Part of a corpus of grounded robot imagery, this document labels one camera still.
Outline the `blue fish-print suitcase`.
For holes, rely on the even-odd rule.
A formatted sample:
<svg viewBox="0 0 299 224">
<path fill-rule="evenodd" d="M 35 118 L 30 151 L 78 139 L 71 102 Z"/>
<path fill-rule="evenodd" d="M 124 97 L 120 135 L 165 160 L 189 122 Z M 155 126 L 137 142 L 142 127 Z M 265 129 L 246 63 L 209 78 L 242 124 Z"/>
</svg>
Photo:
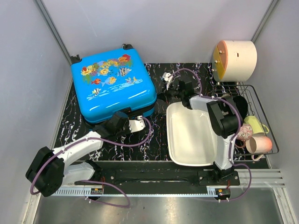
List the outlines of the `blue fish-print suitcase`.
<svg viewBox="0 0 299 224">
<path fill-rule="evenodd" d="M 154 112 L 157 91 L 131 44 L 83 58 L 71 56 L 71 73 L 80 112 L 90 128 L 115 112 L 129 118 Z"/>
</svg>

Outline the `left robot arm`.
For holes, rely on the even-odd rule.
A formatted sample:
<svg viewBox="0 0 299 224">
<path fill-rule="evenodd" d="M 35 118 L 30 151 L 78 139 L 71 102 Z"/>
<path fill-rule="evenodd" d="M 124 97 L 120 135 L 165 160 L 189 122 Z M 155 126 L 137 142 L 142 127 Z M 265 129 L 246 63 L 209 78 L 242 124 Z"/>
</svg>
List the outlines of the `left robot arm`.
<svg viewBox="0 0 299 224">
<path fill-rule="evenodd" d="M 41 193 L 44 197 L 54 194 L 62 185 L 64 173 L 73 162 L 100 149 L 103 142 L 109 142 L 108 138 L 128 130 L 128 116 L 123 112 L 116 112 L 111 119 L 94 127 L 84 137 L 72 143 L 54 149 L 42 147 L 25 174 L 31 182 L 30 193 Z"/>
</svg>

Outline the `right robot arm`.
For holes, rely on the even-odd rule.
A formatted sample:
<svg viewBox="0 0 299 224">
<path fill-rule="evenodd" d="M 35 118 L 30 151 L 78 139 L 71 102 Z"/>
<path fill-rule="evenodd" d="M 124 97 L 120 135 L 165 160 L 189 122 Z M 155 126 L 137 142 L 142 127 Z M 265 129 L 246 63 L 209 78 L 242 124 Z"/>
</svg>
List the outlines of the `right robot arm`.
<svg viewBox="0 0 299 224">
<path fill-rule="evenodd" d="M 233 152 L 243 119 L 230 96 L 196 94 L 192 82 L 164 81 L 158 98 L 179 98 L 166 110 L 167 140 L 171 159 L 184 166 L 209 166 L 213 182 L 223 185 L 234 175 Z"/>
</svg>

